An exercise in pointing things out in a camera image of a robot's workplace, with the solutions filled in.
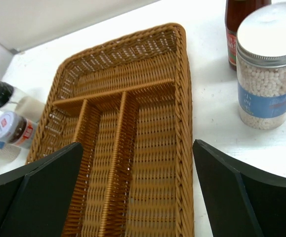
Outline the brown sauce bottle red label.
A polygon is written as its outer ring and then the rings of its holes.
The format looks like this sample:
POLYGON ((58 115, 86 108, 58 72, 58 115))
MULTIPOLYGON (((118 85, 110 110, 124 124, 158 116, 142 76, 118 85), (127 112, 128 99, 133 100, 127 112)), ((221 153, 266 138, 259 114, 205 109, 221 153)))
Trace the brown sauce bottle red label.
POLYGON ((266 5, 270 5, 271 0, 227 0, 225 8, 225 28, 228 50, 228 62, 234 71, 236 66, 236 41, 237 30, 242 21, 252 12, 266 5))

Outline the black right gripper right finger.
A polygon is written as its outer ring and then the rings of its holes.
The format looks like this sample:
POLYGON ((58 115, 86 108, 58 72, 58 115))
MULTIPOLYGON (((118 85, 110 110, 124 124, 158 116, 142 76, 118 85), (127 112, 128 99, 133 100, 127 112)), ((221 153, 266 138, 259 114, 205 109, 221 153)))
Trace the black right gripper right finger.
POLYGON ((286 237, 286 178, 195 140, 195 166, 215 237, 286 237))

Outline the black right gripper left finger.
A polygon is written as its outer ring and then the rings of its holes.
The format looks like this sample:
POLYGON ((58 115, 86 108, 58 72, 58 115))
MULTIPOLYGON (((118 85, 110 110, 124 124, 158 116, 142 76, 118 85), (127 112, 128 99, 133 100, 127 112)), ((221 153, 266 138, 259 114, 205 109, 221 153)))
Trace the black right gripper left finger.
POLYGON ((73 142, 0 175, 0 237, 59 237, 83 155, 73 142))

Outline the sago jar blue label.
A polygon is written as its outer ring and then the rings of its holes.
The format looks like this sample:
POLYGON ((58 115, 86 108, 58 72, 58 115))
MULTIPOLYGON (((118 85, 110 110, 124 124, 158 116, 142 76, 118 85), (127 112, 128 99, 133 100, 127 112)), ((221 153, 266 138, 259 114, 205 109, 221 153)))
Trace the sago jar blue label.
POLYGON ((286 120, 286 2, 251 13, 237 31, 239 115, 255 129, 286 120))

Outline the black-top salt grinder bottle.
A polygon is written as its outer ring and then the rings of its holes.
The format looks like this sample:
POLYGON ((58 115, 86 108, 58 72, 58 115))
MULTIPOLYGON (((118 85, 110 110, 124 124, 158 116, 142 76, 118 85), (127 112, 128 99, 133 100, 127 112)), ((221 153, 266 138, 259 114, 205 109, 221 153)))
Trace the black-top salt grinder bottle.
POLYGON ((21 89, 0 81, 0 111, 12 111, 20 116, 39 122, 44 103, 21 89))

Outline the small spice jar white lid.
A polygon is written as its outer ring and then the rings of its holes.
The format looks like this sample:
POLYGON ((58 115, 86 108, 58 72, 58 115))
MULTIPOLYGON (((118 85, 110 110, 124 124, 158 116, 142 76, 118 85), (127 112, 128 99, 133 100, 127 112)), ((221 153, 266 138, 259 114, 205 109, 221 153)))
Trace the small spice jar white lid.
POLYGON ((29 149, 38 124, 14 112, 0 116, 0 141, 13 146, 29 149))

